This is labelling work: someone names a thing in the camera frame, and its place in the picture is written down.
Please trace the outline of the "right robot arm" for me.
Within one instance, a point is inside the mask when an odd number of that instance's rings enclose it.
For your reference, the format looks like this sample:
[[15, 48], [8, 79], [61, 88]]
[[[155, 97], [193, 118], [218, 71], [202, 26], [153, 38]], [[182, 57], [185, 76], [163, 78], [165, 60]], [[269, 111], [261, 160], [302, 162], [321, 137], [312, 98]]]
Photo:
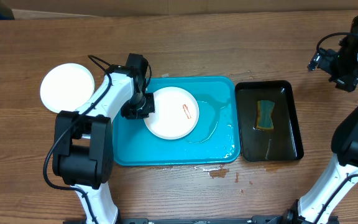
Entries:
[[[308, 70], [330, 74], [336, 88], [352, 92], [358, 84], [358, 16], [349, 32], [341, 33], [338, 51], [317, 46]], [[333, 210], [358, 183], [358, 107], [337, 127], [331, 141], [333, 156], [314, 186], [271, 223], [337, 223]]]

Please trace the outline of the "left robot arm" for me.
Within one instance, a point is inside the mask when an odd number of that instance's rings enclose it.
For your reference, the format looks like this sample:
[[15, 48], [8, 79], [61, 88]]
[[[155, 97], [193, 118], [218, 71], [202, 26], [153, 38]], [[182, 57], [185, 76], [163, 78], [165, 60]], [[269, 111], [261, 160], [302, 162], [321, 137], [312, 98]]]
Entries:
[[110, 65], [103, 72], [102, 86], [84, 109], [57, 114], [54, 143], [43, 166], [51, 188], [76, 192], [85, 223], [121, 222], [108, 185], [114, 159], [113, 119], [118, 114], [143, 119], [155, 111], [154, 97], [146, 93], [152, 77], [147, 62]]

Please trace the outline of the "white plate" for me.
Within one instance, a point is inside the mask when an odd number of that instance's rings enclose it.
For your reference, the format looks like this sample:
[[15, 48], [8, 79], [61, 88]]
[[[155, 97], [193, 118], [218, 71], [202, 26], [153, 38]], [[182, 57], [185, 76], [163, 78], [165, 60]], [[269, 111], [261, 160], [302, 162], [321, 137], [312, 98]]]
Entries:
[[195, 97], [174, 86], [154, 92], [155, 112], [144, 119], [155, 136], [175, 140], [187, 136], [197, 125], [200, 110]]
[[91, 72], [77, 63], [64, 63], [49, 71], [40, 86], [40, 99], [54, 112], [75, 111], [94, 93]]

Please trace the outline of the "green yellow sponge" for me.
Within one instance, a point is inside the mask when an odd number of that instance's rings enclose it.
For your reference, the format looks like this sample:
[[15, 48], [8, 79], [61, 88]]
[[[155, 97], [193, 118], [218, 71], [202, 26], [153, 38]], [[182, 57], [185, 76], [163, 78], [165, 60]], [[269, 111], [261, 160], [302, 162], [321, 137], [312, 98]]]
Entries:
[[255, 122], [255, 129], [258, 130], [273, 130], [272, 112], [275, 103], [269, 100], [259, 100], [257, 102], [257, 117]]

